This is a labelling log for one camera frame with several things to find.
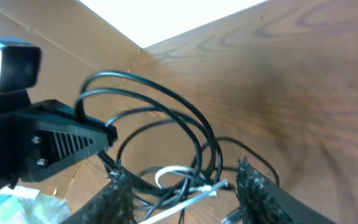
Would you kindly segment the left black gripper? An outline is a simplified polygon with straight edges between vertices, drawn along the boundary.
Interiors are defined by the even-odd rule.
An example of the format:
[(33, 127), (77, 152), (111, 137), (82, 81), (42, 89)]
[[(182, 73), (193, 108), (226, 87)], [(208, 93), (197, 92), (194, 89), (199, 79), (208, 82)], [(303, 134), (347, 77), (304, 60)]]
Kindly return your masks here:
[(113, 145), (114, 126), (76, 118), (57, 100), (31, 105), (27, 90), (0, 93), (0, 189), (41, 182)]

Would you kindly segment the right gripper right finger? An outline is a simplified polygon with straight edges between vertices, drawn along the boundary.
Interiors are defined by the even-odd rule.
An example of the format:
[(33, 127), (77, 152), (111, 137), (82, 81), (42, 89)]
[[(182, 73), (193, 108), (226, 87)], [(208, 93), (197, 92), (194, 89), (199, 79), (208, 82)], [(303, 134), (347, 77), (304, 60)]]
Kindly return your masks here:
[(237, 172), (237, 194), (242, 223), (251, 224), (329, 224), (333, 221), (281, 189), (240, 160)]

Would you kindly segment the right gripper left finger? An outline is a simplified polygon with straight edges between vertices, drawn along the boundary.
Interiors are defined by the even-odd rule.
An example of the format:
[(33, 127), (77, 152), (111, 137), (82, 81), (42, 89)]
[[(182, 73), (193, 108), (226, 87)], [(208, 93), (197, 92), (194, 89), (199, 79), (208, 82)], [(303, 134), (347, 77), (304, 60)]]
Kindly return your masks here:
[(112, 180), (62, 224), (130, 224), (134, 222), (132, 183), (124, 168), (112, 169)]

